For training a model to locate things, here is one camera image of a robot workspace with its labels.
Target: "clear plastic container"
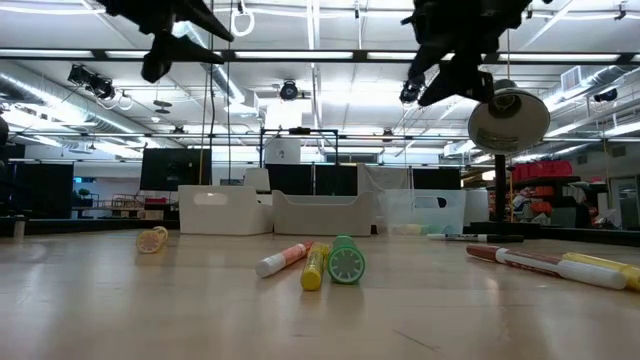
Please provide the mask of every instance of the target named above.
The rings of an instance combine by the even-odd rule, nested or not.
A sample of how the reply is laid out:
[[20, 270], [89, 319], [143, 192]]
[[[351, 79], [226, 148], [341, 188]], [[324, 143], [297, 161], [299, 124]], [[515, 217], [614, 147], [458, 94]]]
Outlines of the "clear plastic container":
[[464, 190], [385, 190], [383, 203], [390, 234], [462, 234]]

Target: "lamp shade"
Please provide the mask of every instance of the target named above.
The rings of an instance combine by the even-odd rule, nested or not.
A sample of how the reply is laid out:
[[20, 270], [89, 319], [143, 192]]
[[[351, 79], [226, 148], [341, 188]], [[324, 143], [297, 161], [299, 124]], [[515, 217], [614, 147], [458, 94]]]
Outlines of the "lamp shade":
[[515, 88], [497, 90], [489, 103], [476, 106], [469, 137], [486, 152], [509, 155], [537, 144], [549, 129], [551, 115], [542, 100]]

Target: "green marker cap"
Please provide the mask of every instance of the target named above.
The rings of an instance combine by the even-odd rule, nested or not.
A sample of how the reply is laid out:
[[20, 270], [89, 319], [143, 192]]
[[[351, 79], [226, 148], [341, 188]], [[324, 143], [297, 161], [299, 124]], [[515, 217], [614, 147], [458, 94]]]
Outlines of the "green marker cap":
[[364, 275], [365, 259], [350, 236], [340, 235], [333, 242], [327, 270], [333, 281], [354, 284]]

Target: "window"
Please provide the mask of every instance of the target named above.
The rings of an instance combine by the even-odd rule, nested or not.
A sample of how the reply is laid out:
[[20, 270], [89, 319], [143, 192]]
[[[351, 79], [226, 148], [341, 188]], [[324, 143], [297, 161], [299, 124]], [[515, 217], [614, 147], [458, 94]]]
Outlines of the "window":
[[[336, 154], [327, 154], [325, 161], [328, 163], [336, 162]], [[377, 164], [378, 154], [338, 154], [338, 162], [341, 164]]]

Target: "table surface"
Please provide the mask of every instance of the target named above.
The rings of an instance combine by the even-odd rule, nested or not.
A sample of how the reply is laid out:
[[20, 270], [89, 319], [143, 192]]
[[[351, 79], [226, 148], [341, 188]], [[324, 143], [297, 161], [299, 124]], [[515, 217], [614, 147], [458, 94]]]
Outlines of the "table surface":
[[[301, 240], [172, 232], [138, 255], [138, 231], [0, 244], [2, 359], [637, 359], [640, 294], [485, 262], [465, 244], [357, 239], [359, 286], [299, 285], [298, 262], [253, 267]], [[530, 240], [640, 264], [640, 249]]]

